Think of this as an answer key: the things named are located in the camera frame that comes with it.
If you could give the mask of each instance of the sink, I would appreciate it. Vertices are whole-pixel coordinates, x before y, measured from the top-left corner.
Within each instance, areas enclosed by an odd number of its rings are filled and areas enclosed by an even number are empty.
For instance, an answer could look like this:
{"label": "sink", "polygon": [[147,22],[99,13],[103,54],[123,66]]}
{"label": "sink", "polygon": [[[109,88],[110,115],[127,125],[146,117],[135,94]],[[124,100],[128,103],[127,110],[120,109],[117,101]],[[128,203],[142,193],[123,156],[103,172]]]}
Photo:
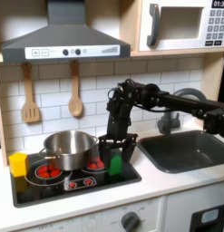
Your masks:
{"label": "sink", "polygon": [[168,173],[224,164],[224,143],[200,130],[141,139],[138,147],[158,169]]}

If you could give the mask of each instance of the stainless steel pot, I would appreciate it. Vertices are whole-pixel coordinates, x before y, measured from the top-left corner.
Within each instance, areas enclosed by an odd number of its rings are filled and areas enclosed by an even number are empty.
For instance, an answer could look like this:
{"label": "stainless steel pot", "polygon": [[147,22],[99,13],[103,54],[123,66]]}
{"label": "stainless steel pot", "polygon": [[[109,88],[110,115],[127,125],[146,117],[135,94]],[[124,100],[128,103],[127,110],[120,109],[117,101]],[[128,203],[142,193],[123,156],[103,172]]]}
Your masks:
{"label": "stainless steel pot", "polygon": [[77,130],[55,133],[44,141],[40,156],[57,169],[77,170],[86,167],[89,158],[96,152],[97,138]]}

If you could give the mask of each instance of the microwave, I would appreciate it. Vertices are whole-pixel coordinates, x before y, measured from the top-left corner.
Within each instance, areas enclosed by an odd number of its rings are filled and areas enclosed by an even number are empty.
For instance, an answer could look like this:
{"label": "microwave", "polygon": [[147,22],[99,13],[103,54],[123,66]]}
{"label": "microwave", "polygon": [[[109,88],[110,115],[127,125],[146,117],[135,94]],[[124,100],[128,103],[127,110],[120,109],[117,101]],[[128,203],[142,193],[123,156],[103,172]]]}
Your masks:
{"label": "microwave", "polygon": [[224,0],[142,0],[139,51],[224,47]]}

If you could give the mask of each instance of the digital clock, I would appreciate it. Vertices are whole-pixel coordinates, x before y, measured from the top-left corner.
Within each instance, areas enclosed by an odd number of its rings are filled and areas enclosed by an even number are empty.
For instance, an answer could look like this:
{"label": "digital clock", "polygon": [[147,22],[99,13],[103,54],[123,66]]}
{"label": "digital clock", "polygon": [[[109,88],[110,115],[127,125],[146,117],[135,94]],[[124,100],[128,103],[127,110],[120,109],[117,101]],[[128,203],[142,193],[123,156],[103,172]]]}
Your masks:
{"label": "digital clock", "polygon": [[213,0],[212,8],[224,8],[224,0]]}

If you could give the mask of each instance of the wooden utensil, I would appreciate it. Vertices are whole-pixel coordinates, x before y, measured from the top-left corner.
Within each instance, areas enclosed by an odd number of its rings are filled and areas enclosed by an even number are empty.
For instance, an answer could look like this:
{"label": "wooden utensil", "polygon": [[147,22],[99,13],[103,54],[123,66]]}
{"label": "wooden utensil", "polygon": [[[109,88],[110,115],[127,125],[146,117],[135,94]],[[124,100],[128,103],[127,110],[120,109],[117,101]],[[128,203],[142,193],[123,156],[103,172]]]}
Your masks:
{"label": "wooden utensil", "polygon": [[74,117],[79,117],[83,112],[83,104],[79,98],[79,63],[71,62],[72,70],[72,99],[69,102],[69,111]]}
{"label": "wooden utensil", "polygon": [[22,109],[22,118],[25,122],[34,122],[40,120],[40,112],[34,103],[33,87],[31,80],[32,66],[29,63],[22,64],[24,74],[24,88],[26,94],[26,103]]}

